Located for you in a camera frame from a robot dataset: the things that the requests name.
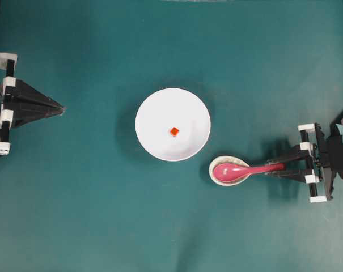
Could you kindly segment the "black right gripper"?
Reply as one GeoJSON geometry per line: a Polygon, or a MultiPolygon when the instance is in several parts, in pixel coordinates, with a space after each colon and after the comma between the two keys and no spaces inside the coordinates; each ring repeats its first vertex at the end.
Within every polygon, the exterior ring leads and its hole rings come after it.
{"type": "Polygon", "coordinates": [[[287,153],[267,160],[266,164],[285,164],[304,159],[308,169],[272,171],[266,175],[308,184],[310,203],[331,201],[336,173],[330,166],[327,140],[321,126],[318,123],[299,125],[298,131],[301,143],[293,146],[287,153]]]}

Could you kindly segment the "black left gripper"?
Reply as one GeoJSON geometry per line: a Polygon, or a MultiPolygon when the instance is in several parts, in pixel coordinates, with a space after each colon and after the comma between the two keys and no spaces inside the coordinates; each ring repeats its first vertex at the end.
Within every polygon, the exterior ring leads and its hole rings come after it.
{"type": "Polygon", "coordinates": [[[6,71],[6,76],[0,87],[0,99],[6,95],[14,102],[56,109],[46,109],[45,112],[24,109],[10,110],[4,108],[4,101],[0,102],[0,155],[9,154],[11,148],[9,132],[11,128],[18,128],[43,118],[61,116],[65,111],[64,107],[51,97],[45,96],[26,82],[14,77],[17,61],[17,54],[0,52],[0,69],[6,71]]]}

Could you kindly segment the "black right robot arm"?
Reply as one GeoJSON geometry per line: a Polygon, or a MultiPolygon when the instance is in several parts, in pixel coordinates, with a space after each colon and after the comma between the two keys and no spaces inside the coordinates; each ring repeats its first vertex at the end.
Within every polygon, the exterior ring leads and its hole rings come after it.
{"type": "Polygon", "coordinates": [[[298,126],[301,142],[287,153],[267,161],[268,167],[304,161],[303,169],[283,169],[267,172],[274,176],[302,182],[309,186],[311,203],[333,199],[334,180],[343,179],[343,118],[330,125],[330,136],[325,137],[318,123],[298,126]]]}

